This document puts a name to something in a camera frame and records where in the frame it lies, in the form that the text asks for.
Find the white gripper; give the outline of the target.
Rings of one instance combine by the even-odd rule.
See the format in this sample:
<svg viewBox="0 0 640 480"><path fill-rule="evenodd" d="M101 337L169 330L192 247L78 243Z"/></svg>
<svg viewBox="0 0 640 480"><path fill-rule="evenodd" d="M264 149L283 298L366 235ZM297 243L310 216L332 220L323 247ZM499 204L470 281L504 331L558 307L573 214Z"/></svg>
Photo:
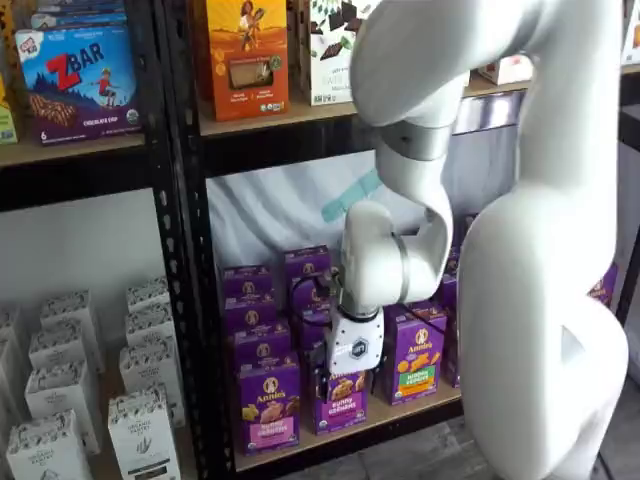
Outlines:
<svg viewBox="0 0 640 480"><path fill-rule="evenodd" d="M355 373L371 370L369 393L383 378L385 360L382 358L384 343L384 312L379 309L372 317L351 318L339 309L330 311L331 330L325 347L316 347L310 356L312 373L316 383L316 397L328 401L331 373Z"/></svg>

